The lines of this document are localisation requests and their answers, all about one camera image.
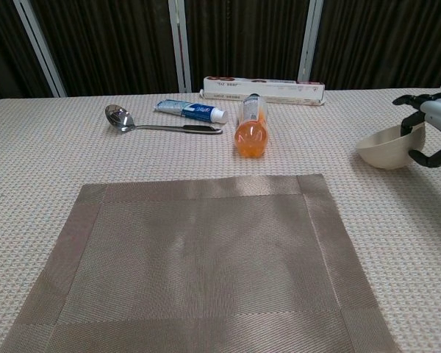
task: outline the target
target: white box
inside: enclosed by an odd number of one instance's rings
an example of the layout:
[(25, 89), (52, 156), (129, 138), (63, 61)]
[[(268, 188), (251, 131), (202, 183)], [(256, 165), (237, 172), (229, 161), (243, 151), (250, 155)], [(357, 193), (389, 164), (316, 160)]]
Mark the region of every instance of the white box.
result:
[(325, 85), (317, 82), (208, 76), (199, 94), (206, 99), (239, 101), (256, 93), (270, 103), (322, 105), (324, 91)]

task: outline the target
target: white bowl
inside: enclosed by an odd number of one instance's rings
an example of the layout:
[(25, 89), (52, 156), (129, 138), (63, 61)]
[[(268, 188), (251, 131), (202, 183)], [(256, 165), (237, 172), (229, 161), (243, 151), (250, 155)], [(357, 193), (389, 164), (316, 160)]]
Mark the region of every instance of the white bowl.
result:
[(412, 160), (411, 149), (425, 146), (425, 124), (417, 125), (408, 135), (400, 136), (400, 125), (377, 132), (361, 140), (356, 149), (361, 158), (376, 168), (396, 169), (404, 167)]

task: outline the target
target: blue toothpaste tube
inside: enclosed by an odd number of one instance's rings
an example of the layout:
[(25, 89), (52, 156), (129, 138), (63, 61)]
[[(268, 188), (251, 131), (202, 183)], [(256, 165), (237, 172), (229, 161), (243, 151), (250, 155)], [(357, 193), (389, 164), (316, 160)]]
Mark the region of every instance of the blue toothpaste tube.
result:
[(166, 99), (155, 106), (155, 111), (180, 115), (208, 123), (225, 124), (227, 122), (227, 112), (225, 110), (188, 101)]

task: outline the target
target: metal spoon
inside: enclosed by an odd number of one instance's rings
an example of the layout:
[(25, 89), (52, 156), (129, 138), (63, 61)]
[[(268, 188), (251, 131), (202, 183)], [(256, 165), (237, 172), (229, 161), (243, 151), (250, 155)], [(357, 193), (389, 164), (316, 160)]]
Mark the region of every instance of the metal spoon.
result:
[(135, 125), (132, 120), (131, 113), (124, 108), (111, 104), (104, 110), (108, 121), (122, 132), (128, 132), (136, 129), (148, 129), (148, 130), (165, 130), (165, 131), (177, 131), (187, 132), (190, 134), (206, 134), (206, 135), (219, 135), (222, 133), (221, 129), (215, 129), (210, 126), (204, 125), (183, 125), (183, 126), (166, 126), (166, 125)]

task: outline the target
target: orange bottle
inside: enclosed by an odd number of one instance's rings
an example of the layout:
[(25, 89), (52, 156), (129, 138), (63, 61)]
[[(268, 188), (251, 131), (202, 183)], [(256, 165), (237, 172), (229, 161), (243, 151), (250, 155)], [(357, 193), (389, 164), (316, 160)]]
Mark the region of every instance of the orange bottle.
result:
[(261, 157), (268, 144), (266, 101), (257, 94), (251, 94), (240, 105), (238, 128), (235, 132), (235, 146), (244, 157)]

